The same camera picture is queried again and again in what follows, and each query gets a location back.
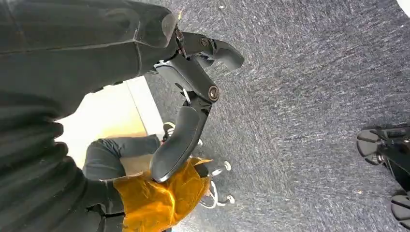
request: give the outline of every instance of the metal screw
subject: metal screw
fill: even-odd
[[[211,173],[211,176],[217,176],[217,175],[219,175],[220,173],[222,173],[222,172],[224,171],[224,169],[227,170],[227,171],[232,170],[231,164],[230,164],[228,161],[225,161],[225,162],[223,163],[223,168],[218,168],[217,170],[213,171],[213,172]]]
[[[219,89],[216,86],[211,86],[208,90],[208,97],[212,101],[217,101],[219,99]]]
[[[209,41],[208,41],[207,38],[202,38],[201,39],[201,45],[202,46],[206,47],[206,46],[208,46],[208,44],[209,44]]]

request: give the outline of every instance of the white object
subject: white object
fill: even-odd
[[[410,0],[397,0],[398,5],[410,17]]]

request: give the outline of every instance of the black plastic part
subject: black plastic part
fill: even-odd
[[[222,61],[228,69],[238,69],[245,62],[245,58],[230,44],[219,40],[213,40],[213,42],[216,50],[213,54],[208,55],[213,59]]]
[[[155,181],[168,180],[187,161],[198,144],[211,107],[196,98],[180,109],[174,133],[151,159],[151,176]]]
[[[155,68],[171,83],[180,85],[186,91],[194,91],[202,99],[213,102],[208,97],[208,91],[215,83],[195,59],[186,60],[178,54],[165,63],[155,65]]]
[[[208,57],[208,60],[218,60],[223,62],[230,70],[240,68],[245,58],[230,44],[209,39],[204,35],[183,32],[184,48],[188,56],[202,54]],[[203,67],[207,67],[211,62],[200,62]]]
[[[192,56],[202,52],[208,54],[214,53],[213,44],[211,43],[211,40],[206,36],[189,32],[182,32],[182,34],[184,35],[185,52],[188,56]],[[202,40],[206,40],[207,45],[203,45]]]

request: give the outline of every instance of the robotic claw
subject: robotic claw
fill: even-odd
[[[202,66],[220,60],[231,69],[242,66],[244,58],[229,44],[201,34],[181,32],[175,28],[178,49],[173,57],[161,60],[150,71],[160,74],[181,91],[186,100],[179,111],[173,136],[154,154],[150,170],[152,178],[164,182],[189,158],[201,137],[212,104],[220,90]]]

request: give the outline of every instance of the white cable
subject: white cable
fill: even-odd
[[[217,204],[218,204],[218,192],[217,192],[217,187],[215,186],[215,183],[214,183],[214,181],[212,181],[212,180],[211,180],[211,187],[213,188],[214,193],[215,193],[215,195],[214,195],[214,194],[212,194],[212,192],[211,192],[211,198],[214,200],[214,203],[210,206],[210,205],[206,204],[206,203],[203,202],[203,201],[199,201],[199,204],[201,204],[203,207],[205,207],[205,208],[207,208],[207,209],[213,209],[213,208],[217,207]]]

